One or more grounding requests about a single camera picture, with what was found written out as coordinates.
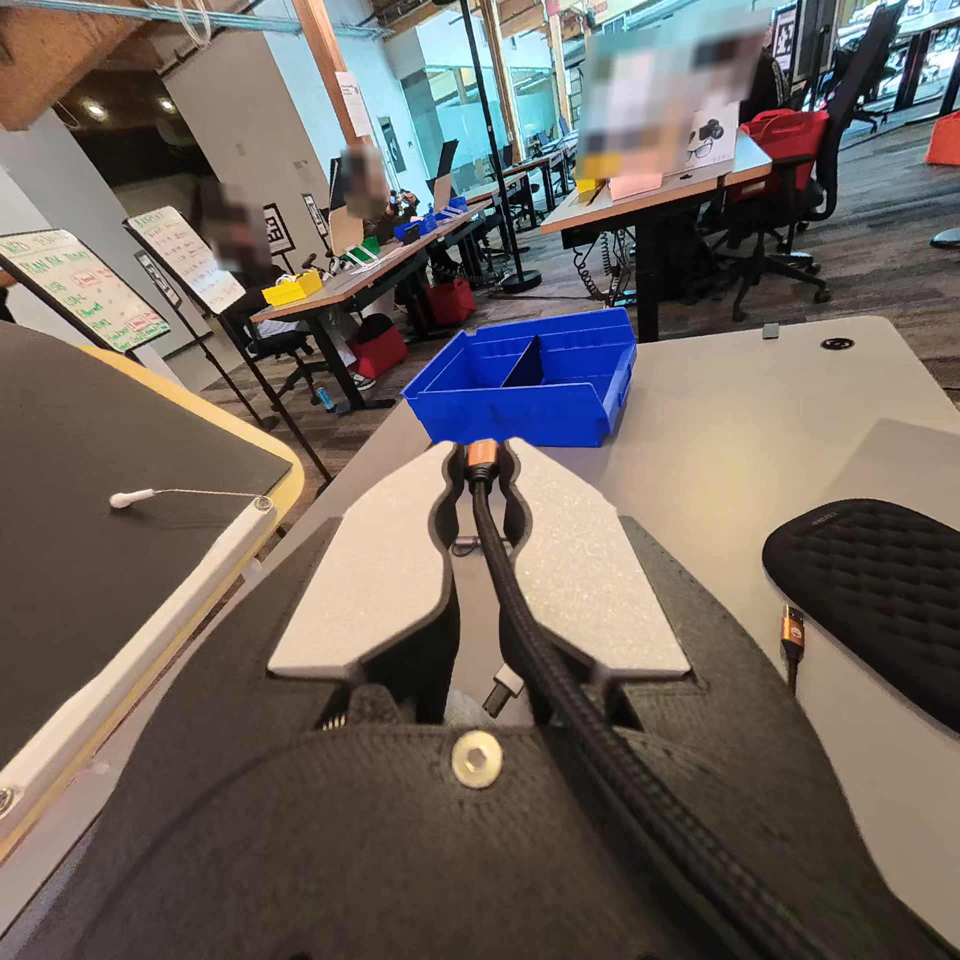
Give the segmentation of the wooden beam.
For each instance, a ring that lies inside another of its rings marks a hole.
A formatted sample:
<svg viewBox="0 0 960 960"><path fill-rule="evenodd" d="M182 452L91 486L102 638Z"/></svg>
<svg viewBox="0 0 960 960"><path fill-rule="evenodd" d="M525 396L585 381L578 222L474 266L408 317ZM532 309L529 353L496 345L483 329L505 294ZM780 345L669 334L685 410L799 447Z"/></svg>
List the wooden beam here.
<svg viewBox="0 0 960 960"><path fill-rule="evenodd" d="M338 74L347 72L347 66L325 2L292 3L346 145L370 146L373 142L369 137L356 133L339 83Z"/></svg>

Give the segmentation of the dark cloth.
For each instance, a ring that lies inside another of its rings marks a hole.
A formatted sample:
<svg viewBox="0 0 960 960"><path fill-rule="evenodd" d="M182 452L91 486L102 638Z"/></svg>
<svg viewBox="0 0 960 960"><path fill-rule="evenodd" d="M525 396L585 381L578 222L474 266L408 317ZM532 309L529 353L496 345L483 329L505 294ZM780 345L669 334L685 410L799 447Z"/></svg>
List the dark cloth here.
<svg viewBox="0 0 960 960"><path fill-rule="evenodd" d="M889 501L843 499L776 528L761 562L804 615L958 735L958 530Z"/></svg>

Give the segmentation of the red black office chair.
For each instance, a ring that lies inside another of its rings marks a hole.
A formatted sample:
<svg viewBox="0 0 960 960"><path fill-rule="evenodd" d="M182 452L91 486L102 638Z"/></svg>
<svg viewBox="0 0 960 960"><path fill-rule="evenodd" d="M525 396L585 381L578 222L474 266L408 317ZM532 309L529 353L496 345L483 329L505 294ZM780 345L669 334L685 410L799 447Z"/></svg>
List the red black office chair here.
<svg viewBox="0 0 960 960"><path fill-rule="evenodd" d="M765 111L741 126L770 158L772 168L760 178L726 187L712 227L730 248L754 239L749 255L726 256L726 286L740 281L731 308L733 322L746 320L743 301L766 275L812 285L818 305L831 300L821 265L794 250L793 242L800 223L823 222L834 214L841 139L854 121L860 97L882 71L905 8L906 2L897 2L875 10L823 109Z"/></svg>

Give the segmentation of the white flip chart board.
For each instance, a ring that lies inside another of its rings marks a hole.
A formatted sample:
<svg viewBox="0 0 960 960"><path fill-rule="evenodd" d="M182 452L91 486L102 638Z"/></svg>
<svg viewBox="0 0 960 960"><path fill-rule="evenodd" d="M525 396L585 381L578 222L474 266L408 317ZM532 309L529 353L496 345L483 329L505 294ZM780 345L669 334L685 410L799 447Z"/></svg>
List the white flip chart board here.
<svg viewBox="0 0 960 960"><path fill-rule="evenodd" d="M233 343L237 353L258 381L262 393L270 402L273 423L282 419L317 468L325 486L333 479L318 453L283 404L282 397L299 382L310 392L310 402L320 403L313 375L324 372L325 362L307 363L305 356L313 353L306 334L292 330L266 337L260 336L250 318L237 315L235 304L245 296L245 290L234 276L222 270L213 251L201 236L173 206L164 206L124 221L125 230L143 247L146 254L175 281L207 320L216 320ZM258 366L259 361L287 357L296 367L280 390L275 390Z"/></svg>
<svg viewBox="0 0 960 960"><path fill-rule="evenodd" d="M126 280L66 229L1 236L2 268L99 349L138 360L171 328Z"/></svg>

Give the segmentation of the red storage crate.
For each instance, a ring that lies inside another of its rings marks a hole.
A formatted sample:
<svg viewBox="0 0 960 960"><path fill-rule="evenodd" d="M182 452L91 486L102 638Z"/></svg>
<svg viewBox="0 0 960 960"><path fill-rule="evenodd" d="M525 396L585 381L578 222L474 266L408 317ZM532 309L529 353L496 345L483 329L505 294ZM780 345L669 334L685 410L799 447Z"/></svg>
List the red storage crate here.
<svg viewBox="0 0 960 960"><path fill-rule="evenodd" d="M474 292L462 276L429 285L426 294L434 323L439 328L459 327L476 312Z"/></svg>
<svg viewBox="0 0 960 960"><path fill-rule="evenodd" d="M347 341L355 362L352 369L364 378L378 379L401 365L409 356L409 348L401 330L395 325L366 342Z"/></svg>

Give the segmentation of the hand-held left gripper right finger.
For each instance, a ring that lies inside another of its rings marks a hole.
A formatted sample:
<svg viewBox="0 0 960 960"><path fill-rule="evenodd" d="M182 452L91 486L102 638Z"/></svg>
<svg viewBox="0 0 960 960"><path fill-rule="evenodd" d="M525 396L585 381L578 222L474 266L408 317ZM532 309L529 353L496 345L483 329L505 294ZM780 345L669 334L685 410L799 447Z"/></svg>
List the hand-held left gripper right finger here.
<svg viewBox="0 0 960 960"><path fill-rule="evenodd" d="M534 621L581 687L691 678L691 664L617 508L524 439L500 447L510 567Z"/></svg>

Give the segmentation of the blue plastic bin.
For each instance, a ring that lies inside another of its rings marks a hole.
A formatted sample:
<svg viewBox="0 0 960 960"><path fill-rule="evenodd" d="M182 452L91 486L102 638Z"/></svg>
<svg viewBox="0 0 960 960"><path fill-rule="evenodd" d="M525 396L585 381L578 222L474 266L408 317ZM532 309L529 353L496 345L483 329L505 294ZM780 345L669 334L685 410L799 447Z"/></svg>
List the blue plastic bin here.
<svg viewBox="0 0 960 960"><path fill-rule="evenodd" d="M431 441L596 449L618 425L638 342L622 307L459 332L402 390Z"/></svg>

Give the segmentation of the orange storage crate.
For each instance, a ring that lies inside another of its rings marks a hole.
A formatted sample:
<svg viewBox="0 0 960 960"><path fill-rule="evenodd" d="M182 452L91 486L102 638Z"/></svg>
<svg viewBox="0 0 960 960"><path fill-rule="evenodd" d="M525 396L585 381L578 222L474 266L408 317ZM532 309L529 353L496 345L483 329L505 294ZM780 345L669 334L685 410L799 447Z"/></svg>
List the orange storage crate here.
<svg viewBox="0 0 960 960"><path fill-rule="evenodd" d="M924 158L931 166L959 167L959 109L942 115L934 122Z"/></svg>

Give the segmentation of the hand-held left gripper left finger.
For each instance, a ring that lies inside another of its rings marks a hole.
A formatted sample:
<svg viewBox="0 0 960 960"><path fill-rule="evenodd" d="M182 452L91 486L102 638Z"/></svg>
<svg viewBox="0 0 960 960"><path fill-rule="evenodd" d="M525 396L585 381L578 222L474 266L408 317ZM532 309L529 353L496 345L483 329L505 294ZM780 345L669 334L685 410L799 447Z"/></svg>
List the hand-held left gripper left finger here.
<svg viewBox="0 0 960 960"><path fill-rule="evenodd" d="M270 675L446 707L460 645L450 547L462 447L443 440L346 509L268 660Z"/></svg>

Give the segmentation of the black round-base pole stand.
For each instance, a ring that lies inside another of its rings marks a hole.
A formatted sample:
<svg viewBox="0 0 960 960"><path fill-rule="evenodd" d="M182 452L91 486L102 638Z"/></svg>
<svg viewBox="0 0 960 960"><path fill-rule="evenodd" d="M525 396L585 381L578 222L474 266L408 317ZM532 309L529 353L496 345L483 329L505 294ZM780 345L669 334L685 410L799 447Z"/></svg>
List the black round-base pole stand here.
<svg viewBox="0 0 960 960"><path fill-rule="evenodd" d="M462 21L465 30L467 44L469 46L472 65L474 68L476 88L479 103L482 108L486 135L490 148L491 165L497 185L497 205L500 212L503 226L507 233L508 250L512 259L513 270L507 273L501 281L502 292L510 296L525 294L539 287L543 281L542 275L537 270L531 270L525 273L522 266L522 257L517 243L517 236L514 230L513 221L510 213L510 204L508 197L508 188L499 160L498 144L494 129L494 120L491 113L486 85L483 76L483 67L478 53L476 37L474 34L473 18L468 1L460 1Z"/></svg>

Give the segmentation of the small blue desk bin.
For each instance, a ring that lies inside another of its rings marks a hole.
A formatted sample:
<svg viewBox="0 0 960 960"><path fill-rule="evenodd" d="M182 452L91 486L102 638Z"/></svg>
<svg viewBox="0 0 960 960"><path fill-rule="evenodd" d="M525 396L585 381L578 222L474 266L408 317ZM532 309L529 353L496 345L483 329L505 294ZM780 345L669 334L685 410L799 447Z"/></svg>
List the small blue desk bin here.
<svg viewBox="0 0 960 960"><path fill-rule="evenodd" d="M425 237L438 231L439 228L459 221L467 216L469 204L465 196L453 196L447 206L439 210L428 210L427 213L414 216L393 228L393 238L400 244L406 245L416 239Z"/></svg>

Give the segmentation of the background office desk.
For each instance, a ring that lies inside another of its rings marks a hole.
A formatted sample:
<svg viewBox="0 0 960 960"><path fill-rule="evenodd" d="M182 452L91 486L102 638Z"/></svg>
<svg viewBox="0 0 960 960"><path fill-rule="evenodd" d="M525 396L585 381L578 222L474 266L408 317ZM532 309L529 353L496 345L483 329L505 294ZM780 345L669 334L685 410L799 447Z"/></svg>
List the background office desk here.
<svg viewBox="0 0 960 960"><path fill-rule="evenodd" d="M690 172L667 174L661 185L641 194L614 198L609 182L587 198L571 192L543 221L540 232L558 234L565 249L586 244L594 234L632 229L636 294L636 341L659 340L660 269L655 228L658 222L705 201L719 191L757 181L773 170L773 160L753 138L739 131L732 160Z"/></svg>
<svg viewBox="0 0 960 960"><path fill-rule="evenodd" d="M341 272L324 282L318 292L284 304L268 307L251 316L255 324L268 321L304 320L316 341L330 373L336 378L344 399L333 412L344 415L367 409L389 409L395 399L366 399L356 388L353 376L342 362L330 340L324 321L334 316L362 309L398 286L410 288L414 304L414 342L445 341L452 336L451 328L440 328L426 294L426 285L420 276L426 268L428 256L434 247L444 247L449 239L460 242L468 239L480 228L481 213L498 199L496 186L480 187L466 193L466 210L441 222L437 228L416 239L409 245L390 241L377 259L362 262L356 269Z"/></svg>

